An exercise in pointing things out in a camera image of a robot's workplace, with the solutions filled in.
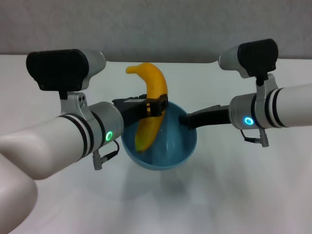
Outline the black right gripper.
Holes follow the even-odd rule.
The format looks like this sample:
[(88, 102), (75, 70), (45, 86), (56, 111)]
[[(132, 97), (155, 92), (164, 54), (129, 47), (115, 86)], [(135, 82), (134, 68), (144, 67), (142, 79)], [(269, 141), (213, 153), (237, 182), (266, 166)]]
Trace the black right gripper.
[(215, 105), (189, 115), (179, 116), (179, 124), (190, 128), (230, 123), (229, 105)]

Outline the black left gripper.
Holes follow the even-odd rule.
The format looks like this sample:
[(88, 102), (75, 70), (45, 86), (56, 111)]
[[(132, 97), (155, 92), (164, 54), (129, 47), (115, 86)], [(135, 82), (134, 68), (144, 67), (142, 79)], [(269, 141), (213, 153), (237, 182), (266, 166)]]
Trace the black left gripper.
[(158, 98), (147, 98), (146, 94), (138, 97), (118, 98), (113, 100), (114, 106), (120, 111), (124, 126), (146, 117), (159, 117), (168, 108), (168, 95), (162, 94)]

